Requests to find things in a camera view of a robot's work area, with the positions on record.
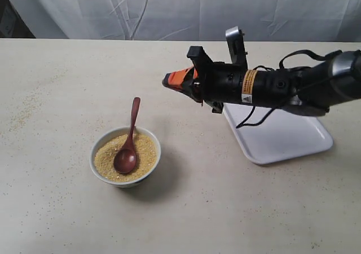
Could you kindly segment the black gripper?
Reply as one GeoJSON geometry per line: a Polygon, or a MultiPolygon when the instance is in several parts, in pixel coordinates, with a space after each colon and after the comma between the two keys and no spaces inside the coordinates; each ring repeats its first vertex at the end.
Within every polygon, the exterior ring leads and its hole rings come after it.
{"type": "Polygon", "coordinates": [[[222,113],[225,103],[239,101],[240,93],[237,89],[248,68],[214,62],[201,46],[191,46],[187,57],[193,67],[167,73],[162,80],[164,87],[176,89],[201,105],[208,104],[213,113],[222,113]]]}

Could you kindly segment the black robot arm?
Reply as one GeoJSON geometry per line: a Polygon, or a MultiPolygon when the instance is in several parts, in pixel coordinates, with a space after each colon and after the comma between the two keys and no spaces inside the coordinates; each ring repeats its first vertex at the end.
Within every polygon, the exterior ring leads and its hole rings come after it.
{"type": "Polygon", "coordinates": [[[242,63],[214,62],[203,47],[191,46],[193,65],[168,73],[162,85],[222,113],[224,104],[241,104],[319,117],[331,106],[360,99],[360,51],[335,51],[325,56],[299,50],[318,65],[248,69],[242,63]]]}

